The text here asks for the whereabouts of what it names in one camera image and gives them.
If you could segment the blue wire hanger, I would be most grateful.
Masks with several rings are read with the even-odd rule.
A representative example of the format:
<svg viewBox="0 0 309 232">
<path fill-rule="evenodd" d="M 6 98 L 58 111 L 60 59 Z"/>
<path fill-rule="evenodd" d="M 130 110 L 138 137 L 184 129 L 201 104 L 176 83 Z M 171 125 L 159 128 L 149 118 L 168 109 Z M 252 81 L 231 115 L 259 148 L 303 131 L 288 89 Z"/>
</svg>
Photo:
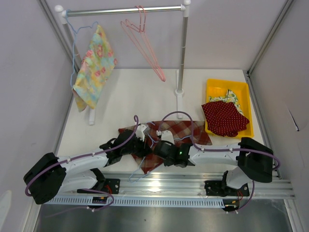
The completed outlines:
<svg viewBox="0 0 309 232">
<path fill-rule="evenodd" d="M 150 129 L 145 138 L 147 139 L 149 147 L 154 149 L 160 140 L 156 135 L 160 122 L 149 121 L 146 122 L 146 124 Z M 161 129 L 172 132 L 174 143 L 176 145 L 191 141 L 191 123 L 189 121 L 165 121 L 162 123 Z M 139 167 L 133 171 L 128 178 L 130 183 L 134 183 L 142 178 L 145 178 L 151 171 L 155 170 L 163 163 L 163 160 L 154 154 L 150 154 L 144 158 L 138 158 L 133 155 L 133 158 L 139 161 Z"/>
<path fill-rule="evenodd" d="M 82 59 L 79 55 L 78 48 L 76 46 L 77 35 L 80 30 L 83 29 L 93 29 L 98 25 L 98 21 L 94 21 L 91 25 L 82 26 L 78 29 L 75 29 L 73 24 L 69 20 L 69 13 L 71 13 L 71 9 L 64 10 L 62 13 L 62 18 L 64 19 L 63 28 L 65 30 L 65 34 L 69 40 L 71 53 L 72 53 L 72 73 L 70 76 L 70 87 L 73 88 L 73 78 L 81 68 Z"/>
</svg>

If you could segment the red plaid cloth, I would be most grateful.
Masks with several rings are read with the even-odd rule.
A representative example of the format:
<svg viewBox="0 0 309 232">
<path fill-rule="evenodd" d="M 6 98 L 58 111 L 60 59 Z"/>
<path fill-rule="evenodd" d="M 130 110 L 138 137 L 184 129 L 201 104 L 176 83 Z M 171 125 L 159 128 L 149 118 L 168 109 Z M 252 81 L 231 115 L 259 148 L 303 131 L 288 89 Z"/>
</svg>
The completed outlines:
<svg viewBox="0 0 309 232">
<path fill-rule="evenodd" d="M 147 138 L 147 145 L 156 147 L 156 143 L 159 138 L 156 135 L 156 131 L 159 128 L 160 121 L 148 121 L 146 125 L 149 126 Z M 180 120 L 167 120 L 164 121 L 161 130 L 169 130 L 174 138 L 175 145 L 180 146 L 183 143 L 191 143 L 190 136 L 194 135 L 194 142 L 200 145 L 212 145 L 209 135 L 205 132 L 205 122 L 194 121 L 191 126 L 190 121 Z M 147 157 L 138 157 L 137 155 L 131 155 L 131 159 L 134 160 L 133 171 L 137 174 L 147 174 L 153 171 L 155 168 L 163 164 L 163 160 L 155 154 L 149 154 Z"/>
</svg>

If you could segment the floral pastel skirt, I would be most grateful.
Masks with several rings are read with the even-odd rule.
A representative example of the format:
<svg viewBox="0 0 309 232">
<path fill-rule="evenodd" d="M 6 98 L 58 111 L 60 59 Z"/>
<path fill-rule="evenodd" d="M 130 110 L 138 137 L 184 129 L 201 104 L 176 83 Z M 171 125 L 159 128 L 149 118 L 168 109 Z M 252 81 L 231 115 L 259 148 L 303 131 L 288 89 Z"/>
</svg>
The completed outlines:
<svg viewBox="0 0 309 232">
<path fill-rule="evenodd" d="M 117 59 L 104 29 L 98 25 L 82 59 L 75 83 L 72 85 L 78 111 L 95 109 L 103 87 L 111 76 Z"/>
</svg>

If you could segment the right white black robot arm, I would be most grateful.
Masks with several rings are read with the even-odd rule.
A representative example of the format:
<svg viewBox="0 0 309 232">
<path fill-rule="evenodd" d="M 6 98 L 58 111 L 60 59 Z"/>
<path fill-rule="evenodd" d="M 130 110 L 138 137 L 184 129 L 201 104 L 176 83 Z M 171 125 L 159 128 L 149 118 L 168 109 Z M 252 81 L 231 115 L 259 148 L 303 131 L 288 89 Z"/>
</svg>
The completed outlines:
<svg viewBox="0 0 309 232">
<path fill-rule="evenodd" d="M 224 164 L 234 167 L 224 172 L 222 180 L 205 181 L 208 196 L 249 196 L 248 183 L 272 182 L 273 152 L 257 141 L 243 137 L 239 143 L 226 146 L 206 146 L 183 143 L 176 146 L 161 140 L 154 154 L 165 166 L 197 166 L 199 164 Z"/>
</svg>

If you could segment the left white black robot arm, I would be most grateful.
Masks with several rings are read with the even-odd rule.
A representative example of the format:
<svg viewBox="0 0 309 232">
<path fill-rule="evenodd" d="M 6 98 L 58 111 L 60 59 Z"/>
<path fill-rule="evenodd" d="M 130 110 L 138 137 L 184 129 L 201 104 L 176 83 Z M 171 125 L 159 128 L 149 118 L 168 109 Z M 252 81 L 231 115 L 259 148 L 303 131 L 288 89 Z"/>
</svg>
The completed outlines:
<svg viewBox="0 0 309 232">
<path fill-rule="evenodd" d="M 145 136 L 124 130 L 92 153 L 61 158 L 53 152 L 46 153 L 24 175 L 25 194 L 36 204 L 44 204 L 59 193 L 72 190 L 100 193 L 105 187 L 101 168 L 116 164 L 125 155 L 144 158 L 151 152 Z"/>
</svg>

